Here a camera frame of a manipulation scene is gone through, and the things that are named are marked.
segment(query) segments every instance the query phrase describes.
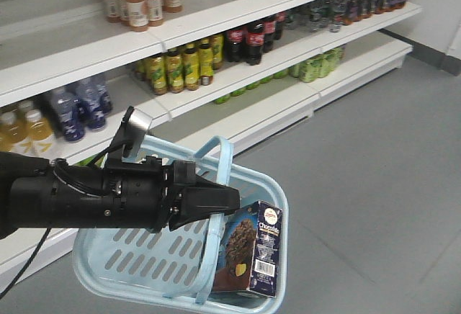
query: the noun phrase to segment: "barcode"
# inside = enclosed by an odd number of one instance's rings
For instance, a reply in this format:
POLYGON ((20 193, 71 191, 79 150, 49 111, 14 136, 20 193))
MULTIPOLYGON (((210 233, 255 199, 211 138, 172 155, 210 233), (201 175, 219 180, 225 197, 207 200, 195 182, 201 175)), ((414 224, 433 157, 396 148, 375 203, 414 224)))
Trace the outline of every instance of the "barcode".
POLYGON ((267 276, 275 276, 275 265, 256 259, 254 270, 267 276))

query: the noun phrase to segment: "gray floor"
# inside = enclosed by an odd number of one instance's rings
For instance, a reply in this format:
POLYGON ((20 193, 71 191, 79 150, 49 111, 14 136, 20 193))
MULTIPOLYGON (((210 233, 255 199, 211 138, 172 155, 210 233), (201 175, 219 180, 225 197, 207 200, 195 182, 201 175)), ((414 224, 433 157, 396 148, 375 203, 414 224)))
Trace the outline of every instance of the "gray floor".
MULTIPOLYGON (((240 155, 290 202, 279 313, 461 313, 461 78, 404 67, 240 155)), ((183 313, 105 300, 65 256, 0 313, 183 313)))

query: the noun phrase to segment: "chocolate box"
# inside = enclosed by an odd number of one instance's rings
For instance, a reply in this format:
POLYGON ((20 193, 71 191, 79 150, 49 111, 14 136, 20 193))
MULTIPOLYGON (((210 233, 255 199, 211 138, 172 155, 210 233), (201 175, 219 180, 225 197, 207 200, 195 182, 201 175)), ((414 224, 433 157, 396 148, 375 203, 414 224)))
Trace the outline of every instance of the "chocolate box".
POLYGON ((282 211, 257 201, 225 225, 212 296, 274 297, 277 290, 282 211))

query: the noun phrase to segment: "black cable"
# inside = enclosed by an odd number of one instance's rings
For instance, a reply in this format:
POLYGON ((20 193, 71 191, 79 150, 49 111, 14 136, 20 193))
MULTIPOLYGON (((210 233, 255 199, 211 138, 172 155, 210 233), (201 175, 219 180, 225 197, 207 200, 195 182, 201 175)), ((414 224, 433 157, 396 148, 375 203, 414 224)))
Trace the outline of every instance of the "black cable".
POLYGON ((32 255, 29 257, 29 260, 27 260, 27 262, 24 264, 24 266, 19 270, 18 274, 16 275, 15 278, 13 278, 13 280, 8 284, 8 286, 5 288, 5 290, 3 290, 1 293, 0 293, 0 300, 5 297, 5 295, 12 289, 12 287, 16 284, 16 282, 19 280, 19 278, 22 277, 22 275, 24 274, 24 272, 26 272, 27 268, 30 266, 30 264, 32 263, 32 261, 34 261, 35 257, 37 256, 38 254, 38 251, 40 250, 40 248, 42 248, 44 242, 46 241, 48 235, 50 235, 50 231, 51 231, 51 228, 47 228, 45 233, 43 234, 42 238, 40 239, 40 242, 37 244, 37 246, 35 247, 34 251, 32 252, 32 255))

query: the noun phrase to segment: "store shelf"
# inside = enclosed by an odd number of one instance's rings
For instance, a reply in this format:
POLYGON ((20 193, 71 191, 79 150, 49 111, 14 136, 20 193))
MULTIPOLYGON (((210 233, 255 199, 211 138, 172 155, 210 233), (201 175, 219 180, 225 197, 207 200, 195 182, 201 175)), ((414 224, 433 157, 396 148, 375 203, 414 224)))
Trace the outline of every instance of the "store shelf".
POLYGON ((154 99, 154 95, 135 83, 130 77, 122 76, 108 83, 109 92, 114 105, 114 111, 107 118, 104 129, 96 132, 86 130, 83 139, 77 143, 67 143, 58 140, 60 157, 67 159, 69 164, 82 161, 106 148, 117 132, 126 109, 132 105, 152 116, 151 126, 157 126, 169 120, 168 112, 154 99))
POLYGON ((340 67, 327 77, 308 84, 320 94, 320 99, 315 102, 315 109, 400 67, 405 55, 411 50, 411 45, 406 42, 380 32, 349 43, 340 67))
POLYGON ((282 39, 275 42, 274 50, 263 54, 263 60, 258 66, 249 66, 246 63, 226 63, 216 72, 213 84, 201 86, 197 91, 165 94, 157 97, 156 101, 171 113, 171 117, 178 117, 306 58, 356 40, 394 22, 412 17, 420 11, 420 6, 408 4, 404 9, 374 15, 369 19, 342 27, 338 33, 331 33, 327 30, 308 33, 305 27, 284 31, 282 39))
POLYGON ((102 16, 2 41, 0 107, 162 50, 151 34, 102 16))
POLYGON ((148 32, 172 48, 313 0, 182 0, 184 11, 165 14, 148 32))
POLYGON ((154 135, 188 148, 199 148, 214 135, 235 143, 236 153, 265 139, 401 65, 411 46, 379 32, 349 44, 347 57, 329 76, 311 84, 287 77, 234 97, 206 104, 153 129, 154 135))

